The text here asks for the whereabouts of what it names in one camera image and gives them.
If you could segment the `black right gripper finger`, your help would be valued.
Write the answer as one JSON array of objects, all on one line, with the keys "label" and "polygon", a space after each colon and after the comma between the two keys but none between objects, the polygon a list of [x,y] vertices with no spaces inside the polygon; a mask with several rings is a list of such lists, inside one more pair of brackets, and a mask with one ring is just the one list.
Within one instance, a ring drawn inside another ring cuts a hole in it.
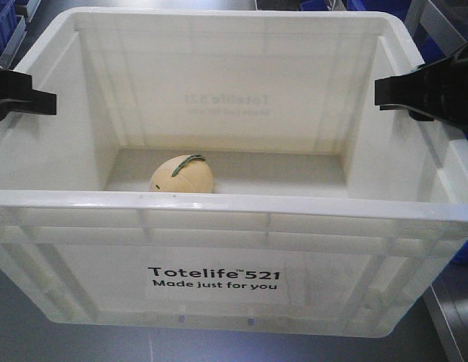
[{"label": "black right gripper finger", "polygon": [[381,110],[405,109],[416,121],[437,120],[468,131],[468,41],[442,60],[376,80],[374,104]]}]

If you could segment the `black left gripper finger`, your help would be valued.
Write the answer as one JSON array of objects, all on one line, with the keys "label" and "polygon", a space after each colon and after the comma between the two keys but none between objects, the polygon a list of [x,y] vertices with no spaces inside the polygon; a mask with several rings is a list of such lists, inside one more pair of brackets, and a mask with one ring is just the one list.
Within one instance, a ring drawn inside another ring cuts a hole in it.
[{"label": "black left gripper finger", "polygon": [[10,112],[56,115],[57,95],[35,90],[31,75],[0,70],[0,122]]}]

